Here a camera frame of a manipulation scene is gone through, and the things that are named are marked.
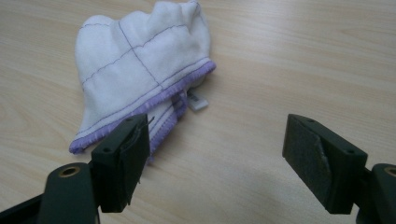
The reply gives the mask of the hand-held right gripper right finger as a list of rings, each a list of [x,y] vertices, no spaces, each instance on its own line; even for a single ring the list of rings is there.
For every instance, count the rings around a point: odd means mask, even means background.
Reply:
[[[331,214],[348,214],[367,154],[321,123],[289,114],[282,156]]]

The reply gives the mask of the white cloth with purple trim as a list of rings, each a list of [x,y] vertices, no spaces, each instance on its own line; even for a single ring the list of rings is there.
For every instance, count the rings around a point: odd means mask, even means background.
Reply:
[[[75,46],[84,112],[70,152],[83,152],[142,113],[153,120],[149,145],[156,150],[185,113],[189,89],[215,70],[210,47],[198,0],[159,1],[150,13],[135,11],[119,20],[88,18]]]

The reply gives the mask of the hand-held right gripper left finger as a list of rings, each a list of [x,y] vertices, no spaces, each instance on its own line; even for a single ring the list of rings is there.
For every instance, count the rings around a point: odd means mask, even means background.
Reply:
[[[92,151],[94,191],[103,213],[120,213],[131,203],[149,153],[146,114],[122,121]]]

